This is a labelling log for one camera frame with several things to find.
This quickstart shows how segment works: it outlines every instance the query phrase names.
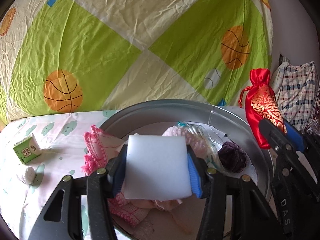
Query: white foam block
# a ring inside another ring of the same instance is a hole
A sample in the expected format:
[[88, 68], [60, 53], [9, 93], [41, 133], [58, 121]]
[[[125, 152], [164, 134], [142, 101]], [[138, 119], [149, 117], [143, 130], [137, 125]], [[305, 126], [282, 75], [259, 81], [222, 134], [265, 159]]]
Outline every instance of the white foam block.
[[166, 201], [191, 195], [185, 137], [129, 136], [126, 199]]

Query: bed sheet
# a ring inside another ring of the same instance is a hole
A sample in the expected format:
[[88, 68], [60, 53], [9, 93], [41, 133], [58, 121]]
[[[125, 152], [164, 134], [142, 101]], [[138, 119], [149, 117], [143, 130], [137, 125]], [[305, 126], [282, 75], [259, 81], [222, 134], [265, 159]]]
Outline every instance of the bed sheet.
[[[244, 109], [224, 107], [246, 120]], [[66, 174], [83, 177], [86, 145], [83, 134], [90, 126], [101, 126], [118, 110], [67, 113], [29, 117], [10, 122], [0, 133], [0, 213], [20, 240], [27, 240], [31, 229], [53, 190]], [[33, 133], [42, 154], [29, 163], [36, 170], [33, 185], [19, 181], [14, 174], [20, 160], [13, 144]], [[84, 240], [90, 240], [86, 196], [82, 196]], [[116, 230], [119, 240], [128, 239]]]
[[236, 105], [272, 38], [268, 0], [15, 0], [0, 26], [0, 119]]

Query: red drawstring bag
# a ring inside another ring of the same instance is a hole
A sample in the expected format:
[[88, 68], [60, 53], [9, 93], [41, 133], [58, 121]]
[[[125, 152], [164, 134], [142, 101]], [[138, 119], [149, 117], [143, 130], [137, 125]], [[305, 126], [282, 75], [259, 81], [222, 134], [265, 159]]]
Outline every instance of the red drawstring bag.
[[260, 120], [263, 118], [269, 119], [275, 126], [287, 134], [281, 113], [276, 105], [275, 93], [269, 86], [270, 70], [262, 68], [252, 69], [250, 71], [250, 80], [252, 86], [242, 90], [239, 105], [242, 107], [243, 93], [249, 90], [245, 97], [245, 115], [259, 147], [270, 149], [271, 147], [267, 140], [259, 131]]

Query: green juice box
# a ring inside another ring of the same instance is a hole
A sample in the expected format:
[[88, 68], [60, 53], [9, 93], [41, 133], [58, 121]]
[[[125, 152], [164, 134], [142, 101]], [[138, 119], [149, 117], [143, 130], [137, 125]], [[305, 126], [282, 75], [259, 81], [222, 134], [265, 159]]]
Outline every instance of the green juice box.
[[23, 164], [28, 163], [41, 154], [41, 149], [33, 134], [13, 145], [13, 150]]

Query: plaid fabric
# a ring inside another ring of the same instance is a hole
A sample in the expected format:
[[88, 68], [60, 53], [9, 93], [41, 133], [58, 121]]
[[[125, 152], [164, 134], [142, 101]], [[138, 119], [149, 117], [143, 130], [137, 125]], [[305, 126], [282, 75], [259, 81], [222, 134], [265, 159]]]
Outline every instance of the plaid fabric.
[[309, 117], [309, 120], [308, 120], [308, 125], [318, 119], [319, 109], [320, 109], [320, 86], [318, 86], [318, 89], [317, 89], [315, 103], [311, 111], [311, 116]]
[[297, 130], [304, 130], [315, 111], [319, 88], [315, 64], [313, 61], [300, 66], [282, 64], [279, 68], [280, 75], [283, 73], [277, 99], [279, 110]]

